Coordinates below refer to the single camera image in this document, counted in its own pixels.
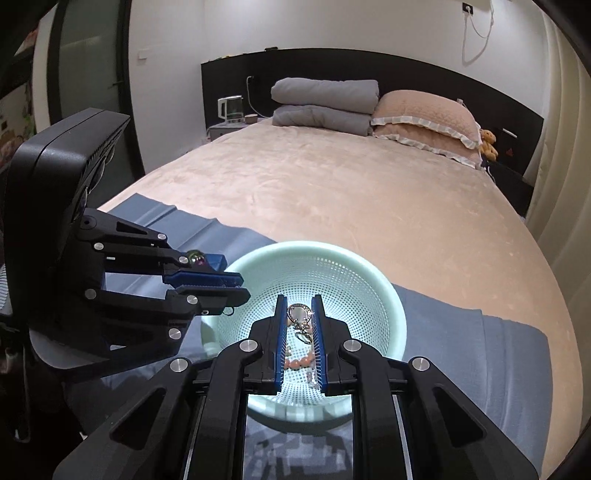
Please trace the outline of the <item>silver hoop earring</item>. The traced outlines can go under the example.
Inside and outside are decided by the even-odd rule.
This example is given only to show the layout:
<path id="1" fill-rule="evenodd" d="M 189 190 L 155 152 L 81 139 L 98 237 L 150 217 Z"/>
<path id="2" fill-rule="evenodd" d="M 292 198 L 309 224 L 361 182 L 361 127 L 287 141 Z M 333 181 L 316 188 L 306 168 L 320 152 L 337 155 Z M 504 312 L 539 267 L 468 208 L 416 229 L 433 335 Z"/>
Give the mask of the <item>silver hoop earring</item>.
<path id="1" fill-rule="evenodd" d="M 314 341 L 312 310 L 307 305 L 294 303 L 287 307 L 287 325 L 294 328 L 294 336 L 304 344 Z"/>

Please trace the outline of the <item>blue rectangular box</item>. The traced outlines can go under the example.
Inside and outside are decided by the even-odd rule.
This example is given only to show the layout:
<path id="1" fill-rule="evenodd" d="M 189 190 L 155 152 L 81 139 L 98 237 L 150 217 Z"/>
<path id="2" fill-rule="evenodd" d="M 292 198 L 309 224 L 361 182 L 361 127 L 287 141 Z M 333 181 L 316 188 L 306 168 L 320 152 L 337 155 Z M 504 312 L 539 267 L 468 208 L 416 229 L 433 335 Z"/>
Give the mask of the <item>blue rectangular box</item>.
<path id="1" fill-rule="evenodd" d="M 222 254 L 205 254 L 204 260 L 215 271 L 222 272 L 228 268 L 228 260 Z"/>

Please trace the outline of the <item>mint green plastic basket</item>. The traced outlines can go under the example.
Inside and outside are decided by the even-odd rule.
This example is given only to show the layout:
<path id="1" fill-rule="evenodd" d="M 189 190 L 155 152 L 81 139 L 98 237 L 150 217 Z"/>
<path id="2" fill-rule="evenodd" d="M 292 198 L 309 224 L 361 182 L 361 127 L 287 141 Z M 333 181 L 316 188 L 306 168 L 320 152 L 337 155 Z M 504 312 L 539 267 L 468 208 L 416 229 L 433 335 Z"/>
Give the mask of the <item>mint green plastic basket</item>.
<path id="1" fill-rule="evenodd" d="M 253 250 L 230 266 L 242 275 L 249 302 L 231 315 L 201 320 L 209 357 L 249 336 L 252 324 L 273 315 L 278 296 L 287 298 L 287 353 L 283 385 L 275 396 L 252 395 L 249 413 L 270 425 L 342 423 L 352 414 L 348 396 L 322 394 L 315 375 L 311 300 L 321 296 L 325 313 L 345 322 L 356 340 L 400 360 L 407 344 L 402 301 L 376 266 L 342 247 L 287 241 Z"/>

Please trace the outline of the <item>white electric kettle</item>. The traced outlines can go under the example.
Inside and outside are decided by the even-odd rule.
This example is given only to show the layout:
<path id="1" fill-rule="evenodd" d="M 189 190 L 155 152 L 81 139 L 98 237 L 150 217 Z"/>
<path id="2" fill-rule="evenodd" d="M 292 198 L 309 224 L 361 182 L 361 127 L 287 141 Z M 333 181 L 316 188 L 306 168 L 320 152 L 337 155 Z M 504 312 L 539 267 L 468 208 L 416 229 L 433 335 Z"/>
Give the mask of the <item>white electric kettle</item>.
<path id="1" fill-rule="evenodd" d="M 242 95 L 218 98 L 217 116 L 226 123 L 242 122 L 245 118 Z"/>

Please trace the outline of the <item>beige bed cover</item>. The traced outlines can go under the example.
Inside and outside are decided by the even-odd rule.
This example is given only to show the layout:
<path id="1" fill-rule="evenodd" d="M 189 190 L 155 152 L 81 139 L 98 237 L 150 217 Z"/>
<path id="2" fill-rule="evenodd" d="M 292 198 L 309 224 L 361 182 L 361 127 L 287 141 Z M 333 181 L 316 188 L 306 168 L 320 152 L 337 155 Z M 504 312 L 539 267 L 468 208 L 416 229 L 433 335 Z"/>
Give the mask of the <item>beige bed cover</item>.
<path id="1" fill-rule="evenodd" d="M 104 209 L 133 194 L 276 241 L 335 244 L 398 285 L 538 328 L 553 375 L 543 475 L 575 444 L 583 379 L 570 314 L 537 242 L 486 173 L 390 140 L 263 121 L 151 171 Z"/>

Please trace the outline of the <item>blue fabric cloth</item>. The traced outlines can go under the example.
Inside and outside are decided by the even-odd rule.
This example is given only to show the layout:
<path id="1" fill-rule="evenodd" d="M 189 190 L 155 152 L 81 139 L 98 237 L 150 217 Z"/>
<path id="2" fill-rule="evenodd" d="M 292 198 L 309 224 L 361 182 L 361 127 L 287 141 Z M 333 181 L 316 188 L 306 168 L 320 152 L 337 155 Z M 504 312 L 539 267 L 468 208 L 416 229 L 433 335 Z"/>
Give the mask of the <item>blue fabric cloth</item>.
<path id="1" fill-rule="evenodd" d="M 221 253 L 233 262 L 269 245 L 269 237 L 230 227 L 134 194 L 112 214 L 161 231 L 178 250 Z M 408 321 L 404 358 L 425 356 L 452 380 L 535 467 L 541 467 L 552 407 L 548 340 L 540 330 L 479 310 L 458 308 L 413 290 L 396 288 Z M 349 479 L 352 425 L 310 435 L 276 431 L 249 418 L 246 479 Z"/>

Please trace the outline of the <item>grey folded duvet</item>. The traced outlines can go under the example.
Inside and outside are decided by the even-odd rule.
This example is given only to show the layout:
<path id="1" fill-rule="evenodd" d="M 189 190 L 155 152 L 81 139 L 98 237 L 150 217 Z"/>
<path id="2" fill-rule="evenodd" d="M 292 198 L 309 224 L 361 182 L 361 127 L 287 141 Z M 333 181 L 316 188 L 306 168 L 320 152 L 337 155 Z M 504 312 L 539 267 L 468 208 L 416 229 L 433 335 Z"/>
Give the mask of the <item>grey folded duvet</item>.
<path id="1" fill-rule="evenodd" d="M 287 77 L 276 81 L 270 96 L 280 104 L 271 119 L 274 126 L 322 128 L 369 136 L 380 88 L 377 80 Z"/>

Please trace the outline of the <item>frosted glass door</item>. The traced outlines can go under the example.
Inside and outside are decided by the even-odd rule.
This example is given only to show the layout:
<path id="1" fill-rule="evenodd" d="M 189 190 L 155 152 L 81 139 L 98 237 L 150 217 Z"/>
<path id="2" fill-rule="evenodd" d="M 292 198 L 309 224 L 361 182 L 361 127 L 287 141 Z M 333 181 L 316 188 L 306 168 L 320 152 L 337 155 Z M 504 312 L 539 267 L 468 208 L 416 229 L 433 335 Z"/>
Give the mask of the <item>frosted glass door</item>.
<path id="1" fill-rule="evenodd" d="M 132 116 L 131 3 L 59 1 L 50 28 L 47 93 L 52 124 L 86 108 Z"/>

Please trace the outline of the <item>pink ruffled pillow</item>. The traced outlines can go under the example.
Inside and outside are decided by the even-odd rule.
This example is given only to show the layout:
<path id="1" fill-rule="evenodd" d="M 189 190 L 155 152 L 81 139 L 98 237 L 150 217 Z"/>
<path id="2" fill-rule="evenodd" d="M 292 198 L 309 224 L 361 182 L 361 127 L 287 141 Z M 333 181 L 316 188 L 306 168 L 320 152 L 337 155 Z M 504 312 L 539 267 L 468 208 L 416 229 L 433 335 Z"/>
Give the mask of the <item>pink ruffled pillow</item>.
<path id="1" fill-rule="evenodd" d="M 480 126 L 461 103 L 416 90 L 394 90 L 377 104 L 370 125 L 378 138 L 481 167 Z"/>

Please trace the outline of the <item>black nightstand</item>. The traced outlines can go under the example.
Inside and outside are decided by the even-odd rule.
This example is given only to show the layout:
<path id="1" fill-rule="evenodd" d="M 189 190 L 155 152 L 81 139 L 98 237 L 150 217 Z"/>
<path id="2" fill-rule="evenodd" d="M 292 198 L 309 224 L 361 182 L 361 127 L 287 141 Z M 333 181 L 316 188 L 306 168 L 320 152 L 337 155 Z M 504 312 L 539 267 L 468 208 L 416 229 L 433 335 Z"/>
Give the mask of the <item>black nightstand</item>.
<path id="1" fill-rule="evenodd" d="M 534 193 L 534 187 L 522 176 L 498 162 L 488 162 L 487 173 L 521 217 L 526 217 Z"/>

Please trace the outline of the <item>brown teddy bear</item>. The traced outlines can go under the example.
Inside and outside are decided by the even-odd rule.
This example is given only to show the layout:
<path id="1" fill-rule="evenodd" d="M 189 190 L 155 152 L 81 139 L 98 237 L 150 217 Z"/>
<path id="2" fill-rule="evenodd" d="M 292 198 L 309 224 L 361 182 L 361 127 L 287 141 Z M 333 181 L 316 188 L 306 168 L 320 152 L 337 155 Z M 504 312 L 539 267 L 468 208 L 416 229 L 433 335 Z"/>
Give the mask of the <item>brown teddy bear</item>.
<path id="1" fill-rule="evenodd" d="M 481 136 L 481 144 L 480 144 L 480 153 L 481 156 L 490 162 L 495 162 L 498 157 L 498 152 L 494 148 L 494 144 L 496 143 L 496 136 L 493 134 L 492 131 L 481 129 L 480 130 Z"/>

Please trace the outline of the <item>beige curtain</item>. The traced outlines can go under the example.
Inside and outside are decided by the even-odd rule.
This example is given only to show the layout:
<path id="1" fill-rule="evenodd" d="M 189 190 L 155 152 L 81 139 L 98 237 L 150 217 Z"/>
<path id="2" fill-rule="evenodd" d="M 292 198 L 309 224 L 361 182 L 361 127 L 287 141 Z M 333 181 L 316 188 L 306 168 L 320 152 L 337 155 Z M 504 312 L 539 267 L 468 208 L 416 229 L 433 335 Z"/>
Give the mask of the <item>beige curtain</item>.
<path id="1" fill-rule="evenodd" d="M 590 75 L 556 24 L 544 22 L 549 111 L 526 225 L 570 301 L 590 284 Z"/>

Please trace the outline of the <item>black headboard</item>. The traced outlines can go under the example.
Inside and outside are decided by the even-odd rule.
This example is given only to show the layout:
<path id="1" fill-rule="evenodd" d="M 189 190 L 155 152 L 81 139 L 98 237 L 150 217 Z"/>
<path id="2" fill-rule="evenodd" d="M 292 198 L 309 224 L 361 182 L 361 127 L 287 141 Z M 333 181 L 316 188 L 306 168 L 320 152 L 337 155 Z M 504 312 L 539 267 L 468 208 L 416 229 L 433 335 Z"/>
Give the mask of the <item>black headboard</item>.
<path id="1" fill-rule="evenodd" d="M 544 120 L 501 91 L 453 70 L 397 55 L 337 48 L 270 48 L 201 64 L 205 125 L 219 121 L 217 100 L 240 95 L 247 113 L 273 114 L 270 88 L 287 77 L 365 80 L 382 95 L 418 90 L 464 101 L 481 127 L 493 131 L 498 161 L 523 174 L 541 138 Z"/>

